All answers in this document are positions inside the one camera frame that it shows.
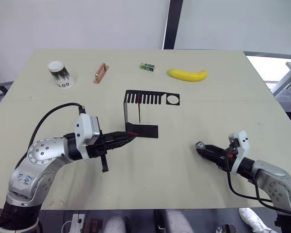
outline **table surface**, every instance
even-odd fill
[[[47,69],[62,60],[76,83],[60,90]],[[100,64],[110,66],[93,83]],[[156,65],[154,72],[139,69]],[[201,82],[167,75],[171,68],[208,70]],[[241,51],[224,50],[38,50],[0,104],[0,208],[9,177],[42,116],[66,102],[78,102],[97,116],[104,133],[124,131],[123,99],[128,89],[180,94],[180,106],[141,105],[141,123],[157,124],[159,138],[136,138],[109,151],[109,172],[100,159],[76,161],[60,169],[42,209],[225,208],[259,206],[239,198],[226,173],[201,158],[195,143],[222,148],[228,135],[246,130],[248,156],[281,166],[291,174],[291,122]],[[138,110],[129,105],[129,117]],[[52,114],[36,140],[74,131],[77,108]],[[246,179],[235,176],[238,192],[254,195]]]

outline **robotic arm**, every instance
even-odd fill
[[[267,162],[254,161],[246,157],[250,148],[245,131],[229,136],[230,146],[224,150],[214,145],[196,144],[196,151],[204,158],[215,162],[218,167],[229,174],[240,174],[256,186],[257,197],[248,197],[238,194],[232,189],[230,179],[229,186],[238,196],[258,200],[261,204],[277,211],[276,226],[281,227],[283,233],[291,233],[291,176],[283,169]],[[262,189],[270,197],[269,206],[259,197]]]
[[[121,147],[135,137],[129,132],[102,134],[97,117],[80,113],[74,133],[32,144],[10,178],[0,215],[0,233],[41,232],[39,211],[58,170],[76,160],[101,157],[102,171],[106,172],[107,150]]]

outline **paper cup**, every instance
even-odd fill
[[[50,71],[56,85],[60,89],[68,89],[73,86],[74,80],[69,75],[64,64],[60,61],[52,61],[48,64],[48,70]]]

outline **banana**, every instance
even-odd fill
[[[179,69],[170,69],[167,73],[176,79],[191,82],[201,81],[207,77],[207,70],[203,70],[202,72],[187,72]]]

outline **person's foot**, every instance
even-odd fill
[[[255,233],[276,233],[271,228],[267,227],[259,216],[250,208],[239,208],[239,215]]]

